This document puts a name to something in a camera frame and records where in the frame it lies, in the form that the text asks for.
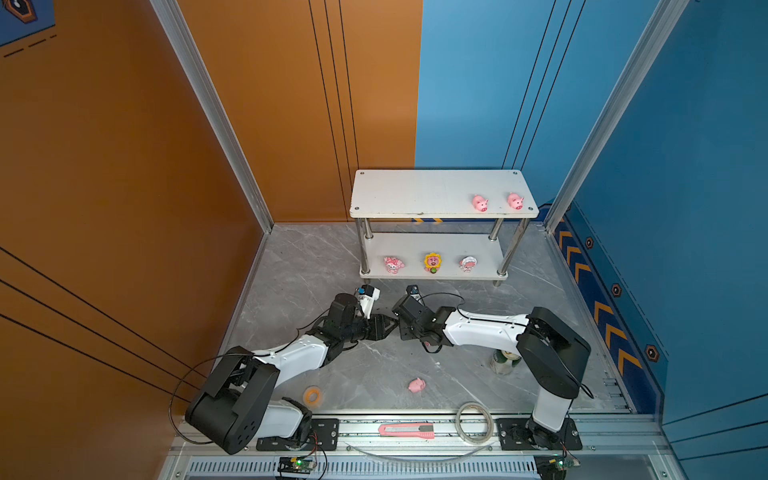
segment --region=white robotic arm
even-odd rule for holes
[[[254,436],[303,445],[312,413],[291,399],[271,401],[272,391],[302,372],[327,365],[349,342],[386,338],[397,322],[371,314],[378,298],[378,289],[363,285],[355,295],[336,295],[328,315],[291,343],[253,352],[230,349],[187,408],[187,422],[230,454]]]
[[[536,307],[528,315],[485,315],[441,307],[431,311],[416,285],[392,308],[400,337],[430,346],[478,345],[521,356],[539,384],[527,439],[555,444],[568,409],[581,389],[591,347],[555,314]]]
[[[333,361],[347,343],[386,338],[399,326],[400,338],[425,345],[479,345],[521,356],[539,383],[536,406],[520,434],[531,446],[559,445],[563,421],[582,387],[589,344],[547,309],[528,315],[484,315],[424,305],[417,286],[392,308],[397,320],[372,314],[379,291],[363,285],[355,295],[340,293],[327,316],[299,339],[268,350],[230,349],[186,412],[186,420],[227,453],[240,451],[254,436],[306,443],[311,412],[291,399],[270,401],[274,388],[307,370]]]

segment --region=pink pig toy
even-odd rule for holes
[[[405,266],[402,260],[395,257],[384,257],[384,265],[386,266],[386,271],[393,274]]]
[[[509,197],[507,197],[507,203],[515,210],[520,210],[523,208],[523,197],[517,194],[509,194]]]
[[[475,198],[472,199],[472,205],[475,205],[475,210],[478,212],[485,212],[488,209],[488,199],[475,195]]]

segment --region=orange tape roll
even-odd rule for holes
[[[313,409],[319,407],[323,403],[323,393],[320,392],[320,387],[310,386],[304,390],[304,405]]]

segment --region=wire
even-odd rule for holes
[[[429,354],[431,354],[431,355],[435,355],[435,354],[436,354],[436,353],[438,353],[440,350],[442,350],[442,345],[438,345],[438,347],[437,347],[437,350],[435,350],[434,352],[430,352],[430,351],[427,349],[427,344],[426,344],[426,342],[422,342],[422,347],[424,347],[424,351],[425,351],[425,352],[427,352],[427,353],[429,353]]]
[[[203,365],[206,362],[210,362],[211,360],[220,359],[221,357],[224,357],[224,356],[242,356],[242,357],[247,357],[247,356],[251,356],[251,355],[249,353],[222,353],[221,355],[216,355],[216,356],[211,357],[209,359],[205,359],[202,362],[200,362],[197,365],[195,365],[192,368],[190,368],[187,373],[184,373],[184,376],[181,377],[181,380],[179,380],[179,383],[176,384],[176,388],[174,389],[174,392],[170,394],[170,402],[168,403],[168,421],[170,421],[170,426],[174,427],[174,430],[176,431],[177,435],[179,435],[182,439],[184,439],[185,441],[187,441],[189,443],[192,443],[192,444],[195,444],[195,445],[210,445],[211,443],[213,443],[213,441],[210,441],[210,442],[198,442],[196,440],[191,440],[191,439],[187,438],[186,436],[184,436],[184,434],[179,431],[179,428],[176,427],[176,424],[174,423],[174,416],[173,416],[173,413],[172,413],[172,409],[173,409],[173,406],[174,406],[174,399],[177,398],[176,392],[178,392],[179,387],[181,386],[181,383],[197,367]]]
[[[480,412],[483,417],[485,417],[485,422],[488,424],[488,430],[485,431],[485,435],[483,435],[479,439],[474,439],[467,435],[464,432],[464,429],[462,429],[462,413],[466,409],[475,409],[478,412]],[[461,437],[462,440],[464,440],[467,443],[471,443],[473,445],[482,445],[486,443],[488,440],[491,439],[493,436],[493,418],[491,417],[491,413],[482,405],[480,405],[477,402],[469,402],[462,405],[460,409],[458,409],[458,412],[456,413],[456,432],[458,433],[458,436]]]
[[[464,455],[459,455],[456,457],[449,457],[449,458],[441,458],[439,460],[432,460],[430,458],[424,459],[424,460],[410,460],[410,459],[406,460],[404,458],[390,457],[387,455],[377,455],[376,453],[366,452],[365,450],[358,449],[357,447],[355,447],[354,445],[350,445],[349,443],[346,444],[346,446],[348,449],[356,450],[364,455],[368,455],[370,458],[373,458],[374,460],[377,460],[379,462],[393,462],[393,463],[399,463],[403,465],[423,465],[425,463],[439,463],[439,464],[458,463],[461,460],[465,460],[469,457],[476,455],[478,452],[481,452],[483,450],[488,450],[489,448],[492,447],[492,445],[483,445],[481,447],[478,447],[472,450],[469,453],[465,453]]]
[[[187,442],[189,442],[189,443],[193,443],[193,444],[195,444],[195,445],[210,445],[211,443],[213,443],[213,442],[197,442],[197,441],[195,441],[195,440],[190,440],[189,438],[187,438],[186,436],[184,436],[184,434],[183,434],[183,433],[181,433],[181,432],[179,431],[179,428],[178,428],[178,427],[176,427],[176,424],[174,423],[174,417],[173,417],[173,413],[172,413],[172,409],[173,409],[173,406],[174,406],[174,399],[175,399],[175,398],[180,398],[180,399],[181,399],[181,397],[180,397],[180,396],[176,395],[176,392],[178,392],[178,390],[179,390],[179,387],[181,386],[181,383],[182,383],[182,382],[183,382],[183,381],[184,381],[184,380],[185,380],[185,379],[186,379],[186,378],[189,376],[189,374],[190,374],[190,373],[192,373],[192,372],[193,372],[193,371],[194,371],[194,370],[195,370],[197,367],[199,367],[199,366],[203,365],[203,364],[204,364],[204,363],[206,363],[206,362],[210,362],[211,360],[220,359],[220,358],[222,358],[222,357],[225,357],[225,356],[242,356],[242,357],[247,357],[247,356],[250,356],[250,357],[254,357],[254,356],[270,356],[270,355],[273,355],[274,353],[279,353],[279,352],[282,352],[283,350],[285,350],[286,348],[288,348],[288,346],[292,345],[294,342],[296,342],[296,341],[299,339],[299,336],[301,335],[301,331],[302,331],[303,329],[307,328],[308,326],[315,326],[315,325],[317,324],[317,322],[320,320],[320,318],[321,318],[323,315],[325,315],[325,314],[326,314],[326,313],[327,313],[329,310],[330,310],[330,308],[327,308],[325,311],[323,311],[321,314],[319,314],[319,315],[317,316],[317,318],[315,318],[315,319],[314,319],[314,320],[312,320],[311,322],[307,323],[305,326],[301,326],[301,327],[297,328],[297,329],[296,329],[296,338],[294,338],[293,340],[291,340],[291,341],[290,341],[290,343],[287,343],[286,345],[282,346],[280,349],[276,350],[275,352],[271,352],[271,353],[267,353],[267,354],[263,354],[263,355],[256,355],[256,354],[253,354],[253,353],[223,353],[223,354],[221,354],[221,355],[216,355],[216,356],[214,356],[214,357],[211,357],[211,358],[209,358],[209,359],[205,359],[205,360],[203,360],[202,362],[200,362],[200,363],[198,363],[197,365],[195,365],[195,366],[193,366],[192,368],[190,368],[190,369],[189,369],[189,371],[188,371],[187,373],[185,373],[185,374],[184,374],[184,376],[182,376],[182,377],[179,379],[179,383],[177,383],[177,384],[176,384],[176,388],[174,389],[174,392],[170,394],[170,402],[168,403],[168,420],[170,421],[170,425],[171,425],[172,427],[174,427],[174,430],[176,431],[176,433],[177,433],[177,434],[178,434],[178,435],[179,435],[179,436],[180,436],[182,439],[186,440],[186,441],[187,441]]]
[[[466,300],[464,299],[464,297],[463,297],[463,296],[459,295],[458,293],[451,293],[451,292],[435,292],[435,293],[427,293],[426,295],[424,295],[424,296],[422,296],[422,297],[421,297],[421,300],[422,300],[422,305],[426,306],[426,303],[424,303],[424,299],[425,299],[426,297],[428,297],[428,296],[431,296],[431,295],[451,295],[451,296],[457,296],[458,298],[462,299],[462,301],[461,301],[461,302],[459,302],[459,304],[456,306],[456,312],[458,312],[458,314],[459,314],[459,315],[463,316],[463,317],[464,317],[464,318],[466,318],[467,320],[473,320],[473,318],[470,318],[470,317],[466,316],[466,315],[465,315],[465,314],[462,312],[462,309],[460,309],[460,308],[459,308],[460,306],[464,305],[464,303],[466,302]],[[552,349],[552,351],[553,351],[553,352],[555,352],[555,354],[557,354],[557,352],[554,350],[554,347],[553,347],[553,346],[552,346],[552,345],[549,343],[549,341],[548,341],[548,340],[547,340],[547,338],[544,336],[544,334],[543,334],[543,333],[541,333],[541,332],[539,332],[539,331],[538,331],[538,330],[536,330],[536,329],[533,329],[533,328],[529,328],[529,325],[525,325],[525,324],[523,324],[523,323],[515,323],[515,322],[500,322],[500,321],[498,321],[498,320],[489,320],[489,319],[477,319],[477,320],[482,320],[483,322],[496,322],[496,323],[506,323],[506,324],[509,324],[509,323],[511,323],[512,325],[517,325],[517,326],[522,326],[522,327],[525,327],[526,329],[529,329],[529,330],[531,330],[532,332],[536,333],[536,335],[538,335],[538,337],[539,337],[540,339],[544,340],[544,341],[545,341],[545,344],[546,344],[546,345],[547,345],[549,348],[551,348],[551,349]],[[426,350],[426,352],[427,352],[427,353],[437,353],[437,352],[439,352],[439,351],[440,351],[440,349],[437,349],[435,352],[430,352],[429,350],[427,350],[427,347],[424,345],[424,343],[423,343],[423,342],[422,342],[422,346],[424,347],[424,350]],[[562,364],[562,365],[563,365],[563,368],[565,368],[565,371],[566,371],[566,372],[568,372],[568,375],[571,377],[571,380],[573,380],[574,382],[576,382],[576,383],[578,384],[578,386],[579,386],[579,389],[580,389],[581,391],[583,391],[583,392],[584,392],[584,393],[585,393],[585,394],[586,394],[586,395],[587,395],[587,396],[588,396],[590,399],[594,399],[594,393],[592,393],[592,390],[590,390],[590,388],[589,388],[588,386],[586,386],[584,383],[582,383],[582,382],[579,382],[578,380],[576,380],[576,375],[574,375],[574,374],[571,372],[571,370],[570,370],[570,369],[569,369],[569,368],[568,368],[568,367],[565,365],[565,362],[563,362],[563,359],[562,359],[562,358],[560,358],[560,356],[559,356],[559,355],[557,355],[557,358],[558,358],[558,360],[560,360],[560,364]]]
[[[309,327],[309,326],[312,326],[312,327],[314,327],[314,326],[317,324],[317,322],[319,322],[320,318],[322,318],[322,317],[323,317],[323,315],[325,315],[326,313],[328,313],[328,311],[329,311],[329,310],[331,310],[331,309],[330,309],[330,307],[329,307],[329,308],[327,308],[327,309],[325,309],[325,310],[324,310],[324,311],[323,311],[321,314],[319,314],[319,315],[317,316],[317,318],[315,318],[315,319],[314,319],[314,320],[312,320],[311,322],[307,323],[305,326],[300,326],[299,328],[297,328],[297,329],[296,329],[296,336],[295,336],[295,337],[293,337],[293,340],[291,340],[290,342],[288,342],[288,343],[286,343],[285,345],[281,346],[281,347],[280,347],[278,350],[275,350],[274,352],[269,352],[269,353],[262,353],[262,354],[259,354],[259,355],[257,355],[257,354],[253,354],[253,356],[259,356],[259,357],[261,357],[261,356],[272,356],[272,355],[274,355],[275,353],[280,353],[280,352],[282,352],[283,350],[285,350],[285,349],[286,349],[286,348],[288,348],[289,346],[293,345],[293,343],[294,343],[294,342],[296,342],[296,341],[299,339],[299,337],[301,336],[301,331],[302,331],[303,329],[305,329],[305,328],[307,328],[307,327]]]
[[[328,455],[326,455],[326,450],[321,447],[320,445],[317,446],[320,451],[323,453],[323,457],[326,458],[326,462],[323,465],[323,473],[320,475],[320,477],[317,480],[323,480],[323,477],[326,476],[326,472],[328,471]]]
[[[561,364],[561,365],[563,365],[563,368],[564,368],[564,369],[565,369],[565,371],[568,373],[568,375],[571,377],[571,380],[573,380],[574,382],[576,382],[576,383],[578,384],[578,386],[579,386],[579,389],[581,389],[581,390],[582,390],[582,391],[583,391],[585,394],[587,394],[587,396],[588,396],[589,398],[591,398],[591,399],[594,399],[594,393],[592,393],[592,390],[590,390],[590,388],[589,388],[588,386],[586,386],[584,383],[582,383],[582,382],[579,382],[578,380],[576,380],[576,375],[574,375],[574,374],[571,372],[571,370],[568,368],[568,366],[567,366],[567,365],[565,365],[565,362],[563,362],[563,359],[562,359],[562,358],[560,358],[560,356],[559,356],[559,355],[557,355],[557,352],[554,350],[554,347],[552,346],[552,344],[551,344],[551,343],[549,343],[549,341],[547,341],[547,337],[545,337],[543,333],[539,332],[539,331],[538,331],[538,330],[536,330],[536,329],[530,329],[530,330],[531,330],[532,332],[536,333],[536,335],[538,335],[538,337],[539,337],[540,339],[544,340],[544,343],[545,343],[545,345],[547,345],[549,348],[551,348],[551,349],[552,349],[552,351],[553,351],[553,352],[555,353],[555,355],[557,356],[558,360],[560,360],[560,364]]]

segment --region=lower shelf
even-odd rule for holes
[[[503,280],[496,270],[502,264],[502,247],[491,242],[487,233],[374,233],[365,240],[371,272],[362,278],[414,278],[431,280]],[[437,273],[425,270],[424,257],[439,253],[442,265]],[[478,259],[471,272],[463,272],[458,264],[468,255]],[[397,257],[406,265],[398,273],[390,273],[384,257]]]

